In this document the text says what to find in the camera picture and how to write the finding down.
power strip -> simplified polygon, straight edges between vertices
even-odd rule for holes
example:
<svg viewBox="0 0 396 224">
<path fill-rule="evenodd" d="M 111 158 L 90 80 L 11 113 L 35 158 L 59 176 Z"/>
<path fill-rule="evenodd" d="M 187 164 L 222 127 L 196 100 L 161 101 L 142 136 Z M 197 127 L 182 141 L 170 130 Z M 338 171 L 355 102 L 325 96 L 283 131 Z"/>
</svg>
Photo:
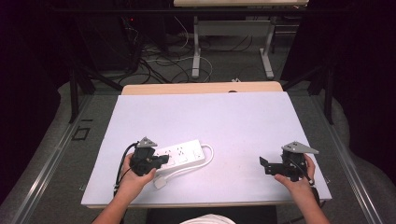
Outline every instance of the power strip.
<svg viewBox="0 0 396 224">
<path fill-rule="evenodd" d="M 171 173 L 187 167 L 203 164 L 205 154 L 202 151 L 199 140 L 156 149 L 154 156 L 169 155 L 169 161 L 157 170 L 158 175 Z"/>
</svg>

person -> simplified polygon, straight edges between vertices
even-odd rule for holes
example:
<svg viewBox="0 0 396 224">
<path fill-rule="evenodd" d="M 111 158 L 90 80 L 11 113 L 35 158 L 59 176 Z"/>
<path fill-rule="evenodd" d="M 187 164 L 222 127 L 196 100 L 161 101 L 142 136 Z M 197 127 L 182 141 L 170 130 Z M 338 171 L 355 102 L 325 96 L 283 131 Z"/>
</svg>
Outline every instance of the person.
<svg viewBox="0 0 396 224">
<path fill-rule="evenodd" d="M 131 171 L 129 163 L 132 156 L 133 154 L 129 154 L 125 157 L 124 164 L 122 166 L 122 173 L 124 174 L 124 177 L 120 182 L 118 192 L 114 196 L 113 200 L 108 204 L 108 206 L 93 221 L 94 224 L 119 224 L 131 201 L 136 198 L 143 187 L 145 187 L 145 185 L 154 178 L 156 172 L 155 169 L 152 169 L 147 175 L 143 176 L 138 176 L 133 171 Z M 309 156 L 304 154 L 304 157 L 307 163 L 307 174 L 313 180 L 315 164 Z M 330 223 L 323 211 L 318 206 L 311 186 L 305 177 L 299 181 L 292 182 L 283 175 L 275 175 L 275 180 L 288 189 L 292 199 L 302 212 L 306 223 Z M 186 220 L 184 223 L 200 223 L 200 221 L 208 220 L 212 221 L 209 223 L 234 223 L 227 217 L 216 216 L 212 214 L 204 217 L 198 217 L 193 220 Z"/>
</svg>

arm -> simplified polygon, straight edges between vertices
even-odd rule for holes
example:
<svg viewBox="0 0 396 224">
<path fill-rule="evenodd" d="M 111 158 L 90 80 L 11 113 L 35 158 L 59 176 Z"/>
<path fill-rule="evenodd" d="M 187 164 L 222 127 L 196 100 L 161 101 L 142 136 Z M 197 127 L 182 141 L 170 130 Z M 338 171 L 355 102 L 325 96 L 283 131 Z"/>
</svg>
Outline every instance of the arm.
<svg viewBox="0 0 396 224">
<path fill-rule="evenodd" d="M 113 200 L 103 210 L 103 212 L 93 221 L 93 223 L 117 223 L 119 224 L 128 205 L 142 191 L 143 187 L 155 176 L 155 169 L 147 175 L 138 176 L 130 170 L 129 162 L 133 154 L 125 157 L 122 165 L 122 174 L 125 174 L 120 182 L 119 190 Z"/>
<path fill-rule="evenodd" d="M 315 164 L 310 157 L 304 154 L 308 176 L 314 179 Z M 291 182 L 283 175 L 275 175 L 275 180 L 284 185 L 303 213 L 306 223 L 330 223 L 315 200 L 314 193 L 308 180 L 304 177 L 297 182 Z"/>
</svg>

table surface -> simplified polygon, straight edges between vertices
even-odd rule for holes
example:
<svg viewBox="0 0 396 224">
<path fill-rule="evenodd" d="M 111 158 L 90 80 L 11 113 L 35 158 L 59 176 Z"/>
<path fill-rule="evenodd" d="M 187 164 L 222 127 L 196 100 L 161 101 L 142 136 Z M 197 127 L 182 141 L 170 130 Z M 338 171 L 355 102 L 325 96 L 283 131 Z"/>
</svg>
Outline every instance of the table surface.
<svg viewBox="0 0 396 224">
<path fill-rule="evenodd" d="M 145 86 L 157 93 L 137 90 Z M 187 93 L 174 94 L 177 86 L 188 87 Z M 207 93 L 208 87 L 215 93 Z M 171 177 L 162 189 L 148 183 L 131 207 L 292 202 L 288 191 L 266 175 L 259 163 L 259 157 L 281 162 L 281 147 L 292 141 L 308 145 L 290 98 L 278 83 L 142 85 L 125 87 L 122 94 L 81 204 L 99 208 L 111 201 L 124 149 L 144 136 L 155 141 L 157 148 L 198 139 L 212 146 L 215 156 L 201 169 Z M 209 151 L 204 148 L 204 153 L 208 158 Z M 330 200 L 318 164 L 315 179 L 320 199 Z"/>
<path fill-rule="evenodd" d="M 308 0 L 175 0 L 175 7 L 304 6 Z"/>
</svg>

black cable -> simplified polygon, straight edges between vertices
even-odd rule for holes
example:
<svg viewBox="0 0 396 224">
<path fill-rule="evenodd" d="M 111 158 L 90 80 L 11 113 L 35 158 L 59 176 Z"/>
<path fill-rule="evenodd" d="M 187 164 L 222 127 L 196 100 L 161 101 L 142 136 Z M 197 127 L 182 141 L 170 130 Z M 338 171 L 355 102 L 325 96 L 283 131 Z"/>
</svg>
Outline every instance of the black cable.
<svg viewBox="0 0 396 224">
<path fill-rule="evenodd" d="M 124 151 L 124 153 L 123 153 L 123 155 L 122 155 L 121 162 L 120 162 L 120 167 L 119 167 L 119 170 L 118 170 L 118 172 L 117 172 L 116 184 L 114 185 L 114 195 L 113 195 L 113 196 L 116 196 L 117 191 L 119 190 L 119 186 L 120 186 L 120 173 L 121 173 L 121 171 L 122 171 L 122 166 L 123 166 L 123 163 L 124 163 L 124 161 L 125 161 L 126 154 L 128 153 L 129 149 L 131 149 L 131 147 L 135 147 L 138 143 L 139 143 L 139 142 L 133 143 L 133 144 L 131 144 L 130 146 L 128 146 L 128 147 L 125 149 L 125 151 Z"/>
</svg>

